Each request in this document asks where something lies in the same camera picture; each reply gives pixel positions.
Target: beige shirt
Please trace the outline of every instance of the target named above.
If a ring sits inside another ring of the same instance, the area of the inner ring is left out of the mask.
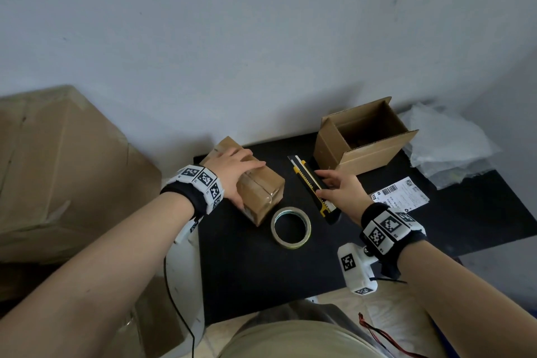
[[[220,358],[386,358],[350,331],[321,321],[279,321],[235,335]]]

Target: gray pants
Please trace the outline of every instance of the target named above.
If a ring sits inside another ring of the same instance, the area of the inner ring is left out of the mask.
[[[382,348],[365,330],[354,323],[341,309],[334,304],[315,304],[309,300],[297,300],[283,304],[281,306],[268,308],[260,311],[255,317],[252,317],[239,328],[237,334],[245,329],[255,327],[259,324],[268,324],[270,322],[287,321],[287,320],[306,320],[306,321],[323,321],[335,324],[345,328],[355,334],[368,344],[376,348],[381,354],[392,358],[393,355]]]

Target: black cable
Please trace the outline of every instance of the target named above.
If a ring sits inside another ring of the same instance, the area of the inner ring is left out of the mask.
[[[196,346],[196,338],[194,336],[194,333],[190,329],[189,325],[186,324],[185,319],[179,312],[179,309],[177,308],[177,306],[175,305],[175,302],[173,301],[173,298],[171,297],[170,286],[168,285],[168,275],[166,274],[166,257],[167,255],[164,257],[164,282],[166,283],[166,291],[168,292],[168,297],[170,298],[171,304],[173,304],[173,308],[175,308],[175,311],[177,312],[179,318],[181,319],[185,327],[188,329],[190,335],[192,336],[192,358],[194,358],[194,347]]]
[[[396,283],[408,284],[407,282],[405,282],[403,280],[388,279],[387,277],[370,277],[369,280],[385,280],[386,282],[396,282]]]

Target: black tabletop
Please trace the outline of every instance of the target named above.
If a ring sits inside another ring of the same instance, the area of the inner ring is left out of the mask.
[[[261,226],[227,200],[199,225],[205,325],[345,287],[337,250],[347,242],[360,244],[360,228],[346,217],[328,225],[287,159],[297,154],[316,166],[315,138],[311,133],[249,147],[285,178],[284,199]],[[387,166],[359,179],[366,192],[374,192],[407,176],[430,199],[410,214],[450,256],[537,234],[535,219],[496,171],[438,191],[399,152]],[[302,209],[312,222],[312,235],[299,249],[282,248],[272,238],[272,214],[285,206]]]

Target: roll of tape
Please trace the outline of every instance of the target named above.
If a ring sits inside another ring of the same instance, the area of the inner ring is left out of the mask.
[[[276,221],[278,220],[278,218],[280,218],[282,215],[285,215],[285,214],[296,215],[300,219],[302,219],[302,221],[304,222],[305,235],[304,235],[304,238],[300,242],[290,244],[289,242],[285,242],[283,239],[281,239],[276,233]],[[306,215],[304,211],[294,206],[287,206],[285,208],[282,208],[281,210],[276,211],[276,213],[272,217],[270,229],[272,231],[272,236],[274,237],[276,242],[279,243],[281,246],[287,249],[297,249],[297,248],[300,248],[302,245],[304,245],[308,241],[309,236],[312,234],[312,223],[310,222],[309,217]]]

